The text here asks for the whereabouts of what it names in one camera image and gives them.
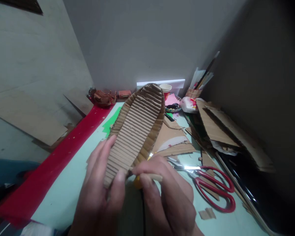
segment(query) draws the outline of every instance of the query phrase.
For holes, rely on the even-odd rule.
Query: red table edge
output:
[[[0,206],[0,216],[15,227],[25,227],[62,170],[113,106],[93,106],[89,114],[58,145],[29,178]]]

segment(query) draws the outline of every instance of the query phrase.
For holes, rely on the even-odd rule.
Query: corrugated cardboard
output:
[[[171,146],[177,145],[187,140],[187,137],[181,129],[169,128],[164,121],[154,144],[152,153],[163,151]]]
[[[210,108],[208,108],[208,111],[214,114],[239,140],[239,142],[247,148],[260,171],[275,172],[273,162],[253,138],[251,138],[244,130],[233,122],[224,112]]]
[[[177,121],[170,121],[166,116],[164,116],[164,123],[168,126],[168,128],[182,129]]]
[[[104,179],[106,188],[110,186],[117,172],[123,170],[126,173],[138,156],[160,114],[163,97],[160,87],[149,84],[134,99],[108,157]]]
[[[0,118],[49,146],[68,130],[22,91],[0,97]]]
[[[93,108],[93,103],[86,97],[86,94],[78,88],[73,88],[63,95],[85,115]]]
[[[239,146],[228,134],[226,134],[218,124],[214,122],[214,120],[207,114],[207,112],[203,109],[206,108],[206,102],[202,102],[197,100],[197,106],[199,109],[199,113],[204,125],[204,128],[207,132],[207,135],[211,140],[215,140],[218,142],[226,143],[233,146]]]
[[[216,219],[212,208],[206,208],[204,211],[199,211],[202,220]]]
[[[195,152],[196,149],[194,149],[192,143],[189,141],[177,144],[175,146],[169,147],[166,150],[158,152],[158,154],[167,157],[167,156],[174,156],[174,155],[180,155],[184,153],[192,153]]]

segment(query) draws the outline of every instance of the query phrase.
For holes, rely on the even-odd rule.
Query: pencil holder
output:
[[[201,92],[202,92],[202,90],[189,88],[185,97],[198,98],[200,96]]]

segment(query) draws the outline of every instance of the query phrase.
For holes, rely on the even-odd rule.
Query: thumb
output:
[[[155,182],[144,173],[140,174],[140,182],[143,187],[144,202],[149,209],[155,227],[159,232],[170,232],[170,226],[165,216],[160,192]]]

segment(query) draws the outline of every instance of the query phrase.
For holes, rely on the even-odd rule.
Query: plastic bag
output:
[[[201,100],[204,102],[202,98],[190,98],[190,97],[184,97],[180,101],[180,106],[183,109],[184,112],[187,113],[197,113],[199,110],[197,108],[196,100]]]

